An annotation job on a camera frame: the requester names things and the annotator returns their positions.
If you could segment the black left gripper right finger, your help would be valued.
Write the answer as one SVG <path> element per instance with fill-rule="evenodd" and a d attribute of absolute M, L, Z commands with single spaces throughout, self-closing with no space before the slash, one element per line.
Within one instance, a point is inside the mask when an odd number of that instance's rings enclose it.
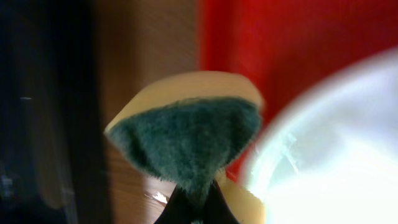
<path fill-rule="evenodd" d="M 239 224 L 229 209 L 221 189 L 215 180 L 210 185 L 202 217 L 203 224 Z"/>

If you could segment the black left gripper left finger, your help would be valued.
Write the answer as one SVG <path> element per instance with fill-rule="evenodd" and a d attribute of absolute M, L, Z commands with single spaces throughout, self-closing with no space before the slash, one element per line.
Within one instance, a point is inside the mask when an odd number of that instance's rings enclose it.
<path fill-rule="evenodd" d="M 190 195 L 176 186 L 163 212 L 154 224 L 191 224 L 197 221 L 199 213 L 190 201 Z"/>

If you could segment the green yellow sponge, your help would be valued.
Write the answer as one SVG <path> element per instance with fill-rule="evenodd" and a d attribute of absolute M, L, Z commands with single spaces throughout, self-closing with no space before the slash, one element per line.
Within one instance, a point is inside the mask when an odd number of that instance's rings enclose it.
<path fill-rule="evenodd" d="M 256 138 L 263 106 L 242 75 L 182 73 L 142 89 L 104 134 L 136 169 L 185 190 L 203 223 L 211 183 Z"/>

